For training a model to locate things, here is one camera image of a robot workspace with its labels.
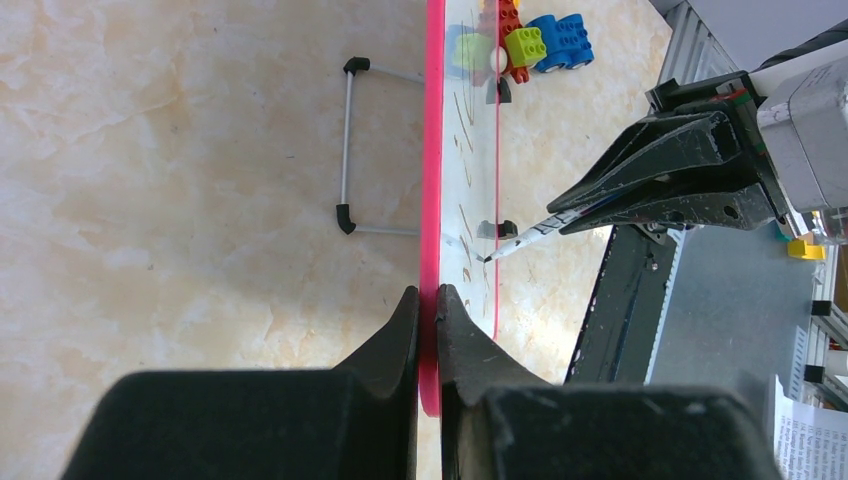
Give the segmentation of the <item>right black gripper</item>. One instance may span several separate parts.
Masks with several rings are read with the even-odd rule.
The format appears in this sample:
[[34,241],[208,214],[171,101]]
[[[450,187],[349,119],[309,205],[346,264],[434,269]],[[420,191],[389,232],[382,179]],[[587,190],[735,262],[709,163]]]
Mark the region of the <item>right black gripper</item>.
[[789,213],[756,124],[764,102],[745,72],[646,94],[656,115],[626,128],[551,213],[592,207],[562,235],[656,223],[755,230]]

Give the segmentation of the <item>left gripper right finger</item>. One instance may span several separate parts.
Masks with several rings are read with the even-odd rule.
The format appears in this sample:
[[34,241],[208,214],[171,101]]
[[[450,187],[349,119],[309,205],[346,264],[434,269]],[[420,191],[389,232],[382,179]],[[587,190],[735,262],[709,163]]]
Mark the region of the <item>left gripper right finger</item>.
[[715,388],[554,385],[436,301],[446,479],[777,479],[760,423]]

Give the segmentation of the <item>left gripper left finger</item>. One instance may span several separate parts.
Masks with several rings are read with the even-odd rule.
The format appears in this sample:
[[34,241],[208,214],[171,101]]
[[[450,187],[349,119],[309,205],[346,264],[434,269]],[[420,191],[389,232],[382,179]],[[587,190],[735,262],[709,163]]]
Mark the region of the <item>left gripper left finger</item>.
[[419,293],[338,365],[144,371],[102,397],[67,479],[411,479]]

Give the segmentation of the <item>white marker pen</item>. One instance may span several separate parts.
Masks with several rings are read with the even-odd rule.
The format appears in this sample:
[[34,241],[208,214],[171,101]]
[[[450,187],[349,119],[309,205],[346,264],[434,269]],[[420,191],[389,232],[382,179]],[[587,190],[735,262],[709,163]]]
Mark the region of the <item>white marker pen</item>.
[[489,263],[494,260],[498,260],[500,258],[509,256],[517,252],[518,250],[525,248],[526,246],[534,244],[544,239],[550,233],[559,231],[562,228],[572,224],[577,219],[586,215],[590,210],[592,210],[592,207],[584,205],[576,209],[564,210],[552,214],[550,217],[529,227],[527,230],[520,233],[515,238],[505,241],[491,254],[486,256],[483,259],[483,262]]

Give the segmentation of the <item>pink-framed whiteboard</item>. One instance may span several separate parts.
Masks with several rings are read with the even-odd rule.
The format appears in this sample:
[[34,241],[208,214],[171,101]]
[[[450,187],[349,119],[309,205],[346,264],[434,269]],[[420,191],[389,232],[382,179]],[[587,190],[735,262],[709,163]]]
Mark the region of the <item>pink-framed whiteboard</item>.
[[419,293],[419,398],[441,413],[436,352],[437,291],[452,285],[471,319],[493,336],[497,243],[498,4],[430,1],[426,8]]

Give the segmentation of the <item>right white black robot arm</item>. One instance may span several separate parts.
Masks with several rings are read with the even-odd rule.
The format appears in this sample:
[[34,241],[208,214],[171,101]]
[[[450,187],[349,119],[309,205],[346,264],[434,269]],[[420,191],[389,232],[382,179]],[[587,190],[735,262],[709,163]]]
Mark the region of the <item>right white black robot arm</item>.
[[753,72],[647,94],[652,111],[548,204],[573,233],[656,223],[753,230],[847,204],[847,27]]

